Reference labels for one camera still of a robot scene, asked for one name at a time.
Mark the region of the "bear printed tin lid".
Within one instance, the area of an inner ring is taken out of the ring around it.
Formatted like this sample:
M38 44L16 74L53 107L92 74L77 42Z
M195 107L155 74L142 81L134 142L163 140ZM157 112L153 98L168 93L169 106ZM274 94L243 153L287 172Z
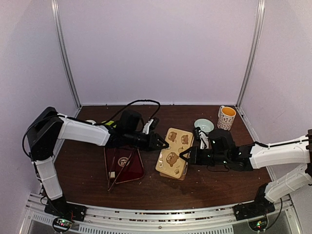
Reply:
M169 143L169 147L161 150L156 170L163 177L184 180L188 164L179 157L179 154L193 145L194 135L192 132L169 128L165 140Z

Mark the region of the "metal tongs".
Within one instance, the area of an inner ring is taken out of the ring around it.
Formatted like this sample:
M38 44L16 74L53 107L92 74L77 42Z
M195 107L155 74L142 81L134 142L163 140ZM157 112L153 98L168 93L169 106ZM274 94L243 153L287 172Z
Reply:
M137 149L104 149L108 192L113 189L116 183L130 182L139 178L139 173L135 168L136 155ZM115 178L109 178L110 172L115 172Z

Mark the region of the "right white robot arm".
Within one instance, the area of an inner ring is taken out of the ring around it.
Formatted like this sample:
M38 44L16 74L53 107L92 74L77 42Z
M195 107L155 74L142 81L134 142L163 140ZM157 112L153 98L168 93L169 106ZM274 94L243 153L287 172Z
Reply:
M312 183L312 132L288 141L264 144L255 141L236 146L230 131L208 133L210 148L190 147L179 157L192 165L223 165L233 171L248 172L261 168L297 165L292 171L259 187L248 206L254 215L268 210L283 196Z

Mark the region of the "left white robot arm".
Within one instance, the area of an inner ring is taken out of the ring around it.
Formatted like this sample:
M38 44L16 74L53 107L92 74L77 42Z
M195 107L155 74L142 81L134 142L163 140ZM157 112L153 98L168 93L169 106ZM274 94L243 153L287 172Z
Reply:
M58 113L55 108L46 108L30 125L25 133L30 153L29 157L36 168L47 197L52 200L51 208L59 216L70 212L70 205L62 200L63 192L55 170L53 156L58 140L74 140L91 143L105 148L132 146L142 151L157 151L168 148L163 137L154 132L159 120L151 118L138 131L141 114L124 110L117 121L101 123L79 120Z

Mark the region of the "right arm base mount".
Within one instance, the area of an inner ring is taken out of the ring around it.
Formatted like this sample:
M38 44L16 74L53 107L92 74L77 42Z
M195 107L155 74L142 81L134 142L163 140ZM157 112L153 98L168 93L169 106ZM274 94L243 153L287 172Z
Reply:
M254 201L240 203L233 207L237 221L266 215L275 211L274 204L265 198L267 185L268 183L265 183L258 188Z

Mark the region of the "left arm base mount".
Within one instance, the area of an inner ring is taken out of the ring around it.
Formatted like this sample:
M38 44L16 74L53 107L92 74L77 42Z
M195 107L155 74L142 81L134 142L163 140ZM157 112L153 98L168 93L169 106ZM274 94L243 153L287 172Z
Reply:
M45 213L63 217L70 221L81 221L85 219L86 207L68 203L65 196L55 200L48 199L44 209Z

